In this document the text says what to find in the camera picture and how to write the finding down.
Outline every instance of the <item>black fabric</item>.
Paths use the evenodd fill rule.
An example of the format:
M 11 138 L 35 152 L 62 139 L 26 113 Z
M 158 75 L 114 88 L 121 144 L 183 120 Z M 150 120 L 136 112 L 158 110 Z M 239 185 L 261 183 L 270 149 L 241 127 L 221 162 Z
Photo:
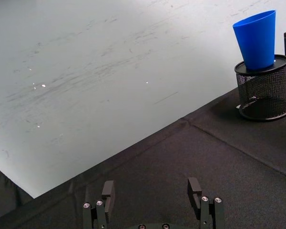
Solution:
M 99 199 L 108 179 L 116 190 L 110 228 L 198 228 L 188 177 L 198 178 L 204 195 L 224 200 L 226 228 L 286 229 L 286 118 L 249 122 L 239 117 L 237 99 L 237 90 L 217 98 L 3 216 L 0 229 L 81 229 L 82 204 Z
M 0 172 L 0 217 L 33 198 Z

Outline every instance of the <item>blue cup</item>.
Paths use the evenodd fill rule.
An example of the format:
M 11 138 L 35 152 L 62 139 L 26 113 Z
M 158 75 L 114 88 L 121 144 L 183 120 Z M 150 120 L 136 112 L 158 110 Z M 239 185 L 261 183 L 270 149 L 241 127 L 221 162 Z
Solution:
M 243 19 L 233 29 L 247 69 L 258 70 L 274 63 L 275 10 Z

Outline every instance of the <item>mesh wire basket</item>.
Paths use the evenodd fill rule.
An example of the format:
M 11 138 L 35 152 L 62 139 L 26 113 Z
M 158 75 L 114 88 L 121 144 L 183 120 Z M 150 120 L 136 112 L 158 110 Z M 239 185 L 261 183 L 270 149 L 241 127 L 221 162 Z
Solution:
M 270 121 L 286 115 L 286 56 L 275 55 L 272 66 L 260 71 L 235 67 L 240 114 L 251 120 Z

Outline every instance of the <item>bolt head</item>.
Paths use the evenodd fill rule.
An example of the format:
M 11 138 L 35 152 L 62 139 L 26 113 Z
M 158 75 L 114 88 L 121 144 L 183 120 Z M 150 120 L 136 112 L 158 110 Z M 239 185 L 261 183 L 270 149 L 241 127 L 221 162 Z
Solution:
M 208 197 L 201 197 L 201 199 L 202 199 L 203 201 L 208 201 L 208 200 L 209 200 Z
M 217 203 L 220 203 L 222 200 L 217 197 L 217 198 L 215 198 L 215 201 L 216 201 Z
M 84 203 L 83 207 L 84 208 L 88 208 L 88 207 L 90 207 L 90 204 L 89 203 Z
M 99 200 L 99 201 L 96 202 L 96 205 L 97 205 L 97 206 L 100 206 L 100 205 L 102 205 L 102 204 L 103 204 L 103 201 L 101 201 L 101 200 Z

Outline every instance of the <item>gray floor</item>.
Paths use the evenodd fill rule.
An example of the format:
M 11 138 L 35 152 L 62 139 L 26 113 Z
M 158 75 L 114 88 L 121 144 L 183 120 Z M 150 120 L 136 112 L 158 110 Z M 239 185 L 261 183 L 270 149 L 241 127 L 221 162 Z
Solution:
M 286 0 L 0 0 L 0 170 L 33 197 L 236 87 L 232 24 Z

